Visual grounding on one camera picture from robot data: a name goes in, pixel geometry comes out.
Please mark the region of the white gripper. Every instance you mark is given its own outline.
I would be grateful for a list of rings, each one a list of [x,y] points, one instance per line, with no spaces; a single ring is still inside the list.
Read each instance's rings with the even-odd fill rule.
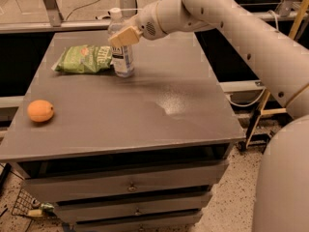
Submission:
[[[157,17],[157,2],[140,10],[135,18],[137,26],[128,26],[113,34],[108,41],[114,47],[137,44],[143,36],[147,40],[161,39],[166,36]]]

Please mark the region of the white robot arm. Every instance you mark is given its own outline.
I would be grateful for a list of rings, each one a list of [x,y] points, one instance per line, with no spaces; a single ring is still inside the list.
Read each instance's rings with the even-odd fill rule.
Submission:
[[[215,28],[292,117],[262,157],[252,232],[309,232],[309,51],[235,0],[159,0],[122,23],[109,42],[136,44]]]

